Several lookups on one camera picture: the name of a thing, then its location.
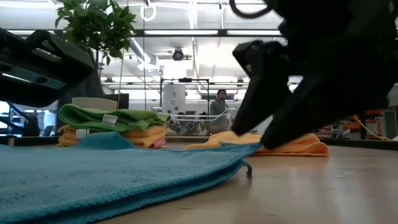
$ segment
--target security camera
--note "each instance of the security camera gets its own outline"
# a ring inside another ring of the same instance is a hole
[[[174,61],[181,61],[184,59],[184,54],[182,53],[182,49],[175,49],[173,56],[172,56]]]

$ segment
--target towel label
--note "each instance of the towel label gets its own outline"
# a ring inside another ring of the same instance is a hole
[[[76,139],[83,139],[90,133],[89,129],[77,129],[76,130]]]
[[[102,117],[102,122],[111,126],[114,126],[117,120],[118,117],[115,115],[104,114],[104,116]]]

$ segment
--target white machine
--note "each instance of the white machine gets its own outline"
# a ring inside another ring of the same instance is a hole
[[[185,113],[185,85],[169,83],[164,87],[162,107],[168,114]]]

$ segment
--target yellow cable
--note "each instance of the yellow cable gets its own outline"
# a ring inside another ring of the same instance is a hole
[[[358,118],[356,115],[354,115],[354,119],[367,131],[369,132],[371,135],[373,135],[374,137],[381,139],[381,140],[385,140],[385,141],[392,141],[392,139],[386,138],[386,137],[382,137],[382,136],[378,136],[376,134],[374,134],[371,130],[369,130]]]

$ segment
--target green towel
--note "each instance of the green towel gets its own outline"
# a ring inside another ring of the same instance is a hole
[[[116,123],[104,123],[103,117],[106,114],[117,116]],[[65,124],[69,124],[73,128],[92,129],[99,132],[146,130],[151,125],[164,125],[170,120],[169,115],[157,114],[150,110],[103,111],[84,109],[73,104],[64,105],[59,111],[59,117]]]

